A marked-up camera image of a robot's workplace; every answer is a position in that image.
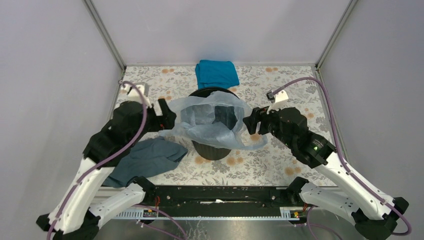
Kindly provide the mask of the light blue plastic trash bag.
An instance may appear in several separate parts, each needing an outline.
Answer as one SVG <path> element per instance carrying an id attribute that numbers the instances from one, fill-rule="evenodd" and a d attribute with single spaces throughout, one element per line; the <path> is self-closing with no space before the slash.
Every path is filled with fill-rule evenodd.
<path id="1" fill-rule="evenodd" d="M 256 150 L 268 139 L 253 140 L 243 119 L 252 108 L 232 93 L 214 91 L 207 97 L 187 96 L 169 103 L 176 113 L 175 126 L 159 131 L 163 137 L 184 137 L 200 144 L 230 150 Z"/>

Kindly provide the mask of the black plastic trash bin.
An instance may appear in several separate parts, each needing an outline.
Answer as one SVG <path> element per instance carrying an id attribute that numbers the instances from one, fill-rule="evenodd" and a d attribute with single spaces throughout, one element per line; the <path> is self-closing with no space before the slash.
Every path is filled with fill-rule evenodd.
<path id="1" fill-rule="evenodd" d="M 244 109 L 234 93 L 221 87 L 206 87 L 189 96 L 194 103 L 184 110 L 189 124 L 186 134 L 201 157 L 221 160 L 243 146 L 240 130 Z"/>

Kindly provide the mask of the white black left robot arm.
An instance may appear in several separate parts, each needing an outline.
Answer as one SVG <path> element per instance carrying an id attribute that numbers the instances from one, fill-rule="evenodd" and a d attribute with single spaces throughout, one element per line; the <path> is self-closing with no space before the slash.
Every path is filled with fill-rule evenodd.
<path id="1" fill-rule="evenodd" d="M 92 240 L 112 218 L 131 206 L 157 200 L 155 186 L 145 177 L 132 177 L 126 187 L 107 200 L 93 204 L 106 178 L 146 134 L 172 129 L 176 114 L 165 99 L 158 99 L 161 115 L 137 101 L 125 101 L 86 145 L 79 168 L 65 196 L 36 224 L 49 240 Z"/>

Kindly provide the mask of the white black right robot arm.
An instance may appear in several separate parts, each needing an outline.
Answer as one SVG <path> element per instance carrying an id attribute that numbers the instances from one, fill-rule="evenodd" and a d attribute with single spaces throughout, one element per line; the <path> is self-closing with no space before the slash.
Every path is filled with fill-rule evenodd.
<path id="1" fill-rule="evenodd" d="M 338 155 L 325 137 L 308 128 L 307 118 L 295 107 L 271 110 L 256 107 L 243 119 L 249 134 L 271 134 L 301 163 L 326 176 L 345 196 L 326 191 L 302 177 L 287 188 L 293 206 L 306 203 L 323 208 L 350 222 L 367 240 L 386 240 L 397 234 L 398 220 L 409 203 L 391 197 L 358 173 Z"/>

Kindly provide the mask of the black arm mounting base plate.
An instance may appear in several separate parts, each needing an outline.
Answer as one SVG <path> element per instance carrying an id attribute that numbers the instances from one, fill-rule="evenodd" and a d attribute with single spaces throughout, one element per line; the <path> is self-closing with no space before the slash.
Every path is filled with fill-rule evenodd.
<path id="1" fill-rule="evenodd" d="M 275 186 L 176 186 L 150 188 L 141 205 L 162 208 L 289 208 L 304 211 L 307 204 L 293 191 Z"/>

